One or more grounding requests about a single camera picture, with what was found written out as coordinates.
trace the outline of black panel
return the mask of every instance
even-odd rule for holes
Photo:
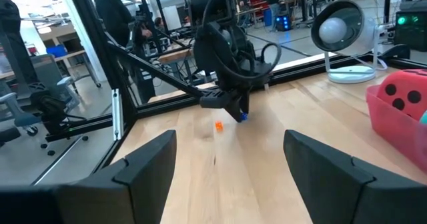
[[[427,186],[296,131],[284,151],[313,223],[427,223]]]
[[[0,189],[0,223],[158,224],[175,169],[166,131],[125,159],[64,185]]]
[[[354,223],[427,223],[427,187],[354,157],[355,166],[375,176],[364,187]]]
[[[365,183],[374,178],[352,157],[297,131],[287,130],[286,161],[314,223],[351,223]]]
[[[125,158],[129,167],[114,180],[128,185],[136,223],[160,223],[175,156],[176,132],[166,131]]]

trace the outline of small cube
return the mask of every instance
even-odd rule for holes
[[[242,113],[242,121],[246,121],[246,120],[248,120],[248,114]]]
[[[222,131],[223,126],[222,126],[222,122],[221,121],[216,121],[215,122],[215,128],[217,131]]]

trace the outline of wooden table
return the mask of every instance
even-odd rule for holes
[[[178,41],[181,41],[184,45],[189,45],[189,44],[192,44],[192,40],[193,39],[185,39],[185,40],[178,40]],[[177,43],[172,43],[167,48],[167,51],[178,49],[180,47],[181,46],[178,45]],[[181,79],[181,73],[180,73],[181,68],[178,68],[178,63],[180,61],[183,61],[183,65],[185,66],[185,72],[187,73],[189,82],[190,82],[190,84],[193,85],[192,73],[191,73],[190,66],[188,64],[188,59],[191,59],[192,57],[193,57],[193,47],[190,47],[189,49],[176,51],[176,52],[169,53],[166,55],[161,55],[159,57],[158,61],[162,65],[170,65],[170,67],[172,68],[172,71],[173,71],[173,76],[178,78],[178,79]]]
[[[13,71],[9,71],[9,72],[6,72],[6,73],[1,73],[0,74],[0,80],[6,79],[8,77],[14,77],[14,76],[15,76],[15,73]]]
[[[256,26],[256,24],[258,23],[258,20],[256,18],[256,12],[257,11],[262,11],[262,7],[257,7],[257,8],[249,9],[246,11],[240,11],[240,12],[236,13],[236,15],[240,16],[240,15],[244,15],[244,14],[252,14],[252,17],[254,18],[254,27],[257,28],[257,26]]]
[[[355,85],[332,83],[324,73],[273,86],[251,94],[243,123],[198,105],[140,119],[115,160],[175,129],[175,175],[162,224],[311,223],[284,156],[286,129],[427,184],[427,176],[371,128],[366,88],[393,71]],[[222,132],[215,121],[222,121]]]
[[[184,45],[189,45],[190,44],[191,39],[185,39],[183,41],[181,41]],[[178,49],[181,46],[176,44],[176,43],[172,43],[166,51],[171,51],[174,49]],[[169,63],[174,63],[177,60],[181,60],[184,58],[189,58],[193,56],[193,48],[190,49],[185,49],[185,50],[181,50],[181,51],[176,51],[174,53],[169,53],[166,55],[161,55],[158,59],[158,61],[162,64],[169,64]]]
[[[67,63],[68,63],[67,67],[68,67],[68,68],[70,68],[70,67],[71,67],[71,65],[70,65],[70,64],[69,64],[69,62],[68,62],[68,58],[70,58],[70,57],[75,57],[75,56],[80,55],[80,54],[83,54],[83,53],[86,53],[86,51],[85,51],[85,50],[76,51],[76,52],[73,52],[73,53],[70,53],[70,54],[66,54],[65,56],[62,56],[62,57],[56,57],[56,58],[55,58],[55,61],[64,61],[64,62],[65,62],[65,64],[67,64]]]
[[[286,11],[288,12],[289,15],[291,15],[290,13],[290,8],[289,8],[289,4],[293,3],[295,4],[297,0],[279,0],[279,4],[280,5],[285,5],[286,6]]]
[[[80,74],[75,71],[74,67],[72,67],[69,64],[68,59],[71,58],[71,57],[82,55],[82,54],[84,54],[83,55],[84,65],[86,66],[88,74],[80,76]],[[81,80],[83,78],[86,78],[86,77],[91,77],[92,81],[95,83],[95,85],[97,87],[101,86],[101,84],[99,84],[99,82],[97,80],[97,77],[95,76],[95,73],[94,73],[95,71],[93,70],[91,62],[90,62],[90,60],[86,56],[86,51],[85,50],[76,51],[76,52],[73,52],[73,53],[70,53],[70,54],[66,54],[65,56],[62,56],[62,57],[56,57],[55,61],[57,63],[61,63],[63,61],[63,64],[60,64],[60,65],[62,65],[62,69],[65,72],[65,74],[68,75],[68,76],[70,76],[70,77],[71,77],[71,73],[70,73],[69,70],[73,70],[73,73],[74,73],[74,77],[73,77],[74,82],[77,82],[77,81],[79,81],[79,80]],[[73,85],[74,91],[77,91],[77,87],[75,86],[74,82],[73,82],[72,85]]]

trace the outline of floor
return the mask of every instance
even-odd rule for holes
[[[243,123],[200,106],[140,119],[115,160],[174,129],[175,173],[162,224],[311,223],[284,157],[286,129],[427,184],[427,175],[371,128],[366,88],[393,71],[355,85],[320,74],[273,86],[251,95]],[[216,121],[223,131],[216,131]]]
[[[382,18],[383,4],[377,5],[375,0],[354,1],[361,5],[367,17],[377,19],[378,16],[379,19]],[[377,0],[377,2],[384,3],[384,0]],[[262,27],[260,29],[251,28],[248,33],[257,53],[260,53],[262,47],[268,42],[279,43],[282,46],[280,63],[287,63],[322,53],[312,43],[310,30],[307,28],[292,29],[284,33],[270,33],[267,27]],[[385,51],[390,47],[391,45],[381,45],[380,50]],[[274,58],[274,55],[275,50],[268,49],[266,51],[267,61]],[[425,53],[412,52],[412,59],[415,61],[425,61],[425,56]],[[194,65],[194,60],[189,60],[189,62],[190,65]],[[79,69],[80,75],[85,72],[84,67]],[[157,95],[176,91],[175,87],[162,80],[155,79],[154,83]],[[96,117],[104,113],[111,113],[111,89],[107,82],[102,83],[102,88],[98,89],[90,78],[86,78],[77,82],[77,88],[81,95],[81,104],[73,110],[73,114]],[[0,127],[8,124],[10,123],[2,122]],[[111,128],[106,128],[87,133],[86,135],[89,136],[88,141],[82,141],[79,137],[74,137],[70,140],[64,139],[49,143],[47,149],[41,149],[40,144],[45,143],[46,130],[42,125],[38,125],[38,128],[39,134],[36,137],[29,137],[23,133],[20,138],[0,148],[0,185],[63,183],[84,178],[90,174],[113,141]],[[55,151],[55,154],[48,156],[48,151]],[[60,161],[55,164],[50,172],[45,173],[46,168],[52,166],[58,159]]]

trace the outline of red dice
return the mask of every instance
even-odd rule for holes
[[[378,98],[419,121],[427,110],[427,70],[401,70],[381,83]]]

